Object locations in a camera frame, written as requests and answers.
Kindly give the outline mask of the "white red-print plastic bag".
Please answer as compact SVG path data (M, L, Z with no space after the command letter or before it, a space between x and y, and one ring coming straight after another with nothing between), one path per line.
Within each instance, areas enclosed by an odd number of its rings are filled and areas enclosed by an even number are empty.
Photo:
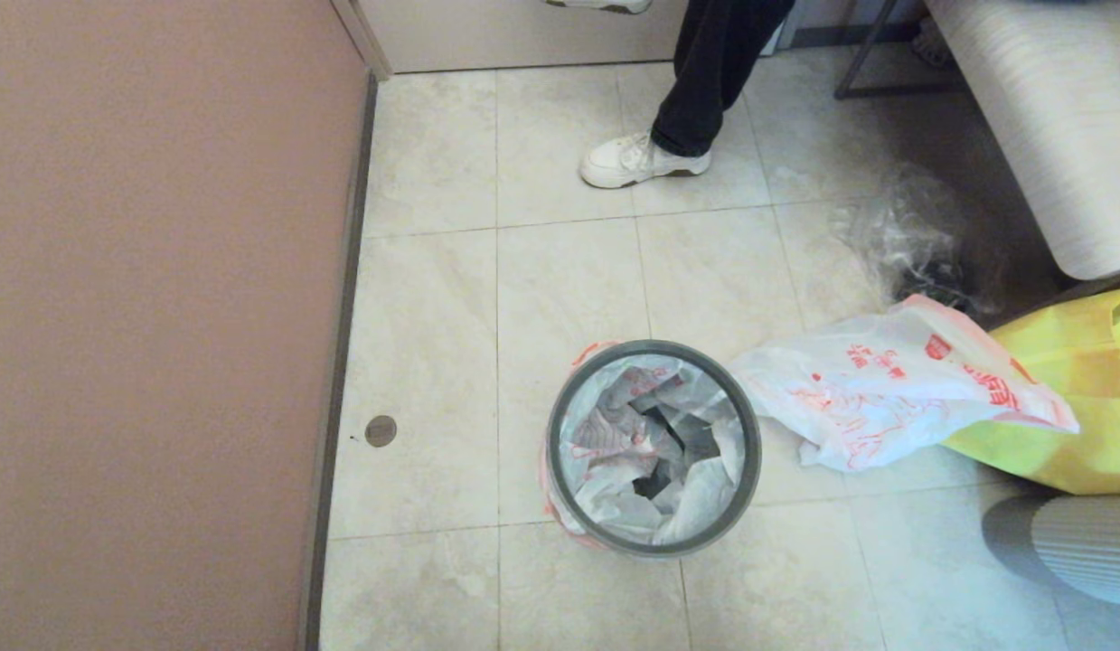
M633 489L652 466L641 412L670 404L712 425L720 456L697 462L685 486L655 500ZM544 504L584 545L676 559L716 543L757 491L757 416L736 379L696 348L663 340L592 344L571 365L541 446Z

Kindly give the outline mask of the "black round trash bin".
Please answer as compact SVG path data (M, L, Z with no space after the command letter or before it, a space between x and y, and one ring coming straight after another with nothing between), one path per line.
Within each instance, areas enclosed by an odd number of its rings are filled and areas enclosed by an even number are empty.
M712 425L670 404L650 404L641 412L644 420L645 450L642 457L652 466L634 478L633 489L642 497L655 500L672 485L685 486L689 469L697 462L720 456Z

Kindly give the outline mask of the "white liner bag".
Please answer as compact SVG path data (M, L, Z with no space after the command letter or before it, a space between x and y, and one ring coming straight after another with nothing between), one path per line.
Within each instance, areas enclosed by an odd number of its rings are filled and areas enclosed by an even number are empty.
M1068 401L961 311L916 294L881 314L753 348L730 364L805 467L888 466L976 424L1077 434Z

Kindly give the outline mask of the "grey metal furniture leg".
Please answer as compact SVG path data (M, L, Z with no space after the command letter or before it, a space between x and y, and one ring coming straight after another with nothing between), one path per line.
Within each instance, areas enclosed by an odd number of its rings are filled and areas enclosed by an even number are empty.
M837 83L836 90L833 90L833 97L836 100L909 97L939 94L939 92L959 92L967 89L965 80L962 80L959 73L953 74L951 78L930 82L927 85L909 85L909 83L906 83L906 85L869 87L858 87L856 85L856 81L860 78L867 58L869 58L875 45L880 40L883 29L889 25L890 13L895 11L898 2L899 0L883 0L881 9L875 15L869 30L865 34L860 48L853 54L849 69L844 71L843 77ZM956 61L952 52L949 50L946 38L941 32L940 26L936 24L936 18L930 13L920 20L918 34L916 34L914 40L909 41L909 49L916 55L916 58L926 63L931 69L956 69Z

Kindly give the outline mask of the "round striped grey stool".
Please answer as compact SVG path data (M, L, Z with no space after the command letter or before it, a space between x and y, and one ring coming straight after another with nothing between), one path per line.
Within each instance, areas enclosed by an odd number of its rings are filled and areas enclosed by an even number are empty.
M1009 497L981 521L1006 569L1120 606L1120 495Z

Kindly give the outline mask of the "beige striped sofa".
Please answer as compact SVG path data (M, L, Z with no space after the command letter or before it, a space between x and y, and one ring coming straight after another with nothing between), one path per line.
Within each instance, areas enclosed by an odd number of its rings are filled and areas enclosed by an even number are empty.
M924 0L1072 278L1120 273L1120 0Z

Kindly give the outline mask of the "clear plastic bag with rubbish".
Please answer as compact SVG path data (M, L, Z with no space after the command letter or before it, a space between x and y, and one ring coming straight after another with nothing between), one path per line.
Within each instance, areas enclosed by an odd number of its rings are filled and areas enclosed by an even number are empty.
M886 303L923 294L973 320L1004 306L1002 267L984 236L989 213L922 165L904 162L880 193L840 210L836 238Z

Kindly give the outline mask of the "yellow plastic bag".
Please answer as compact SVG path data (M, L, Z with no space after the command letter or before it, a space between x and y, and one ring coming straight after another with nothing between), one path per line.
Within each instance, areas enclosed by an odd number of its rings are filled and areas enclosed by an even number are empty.
M1120 289L1040 308L993 340L1063 397L1080 433L976 424L945 448L1072 495L1120 494Z

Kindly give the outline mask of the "white sneaker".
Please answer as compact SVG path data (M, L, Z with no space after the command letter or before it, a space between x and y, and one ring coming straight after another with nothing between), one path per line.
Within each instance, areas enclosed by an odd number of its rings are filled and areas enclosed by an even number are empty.
M648 132L637 132L594 147L578 166L578 174L592 188L620 189L665 176L701 175L710 165L710 152L676 156L660 148Z
M588 9L610 13L637 15L645 13L652 0L542 0L544 4L556 4L563 8Z

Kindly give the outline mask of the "person's leg dark trousers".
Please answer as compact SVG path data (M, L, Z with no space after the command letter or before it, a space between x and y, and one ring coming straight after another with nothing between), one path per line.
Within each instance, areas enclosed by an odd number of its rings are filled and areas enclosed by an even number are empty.
M709 154L722 117L796 0L689 0L673 54L675 82L660 103L652 141L683 157Z

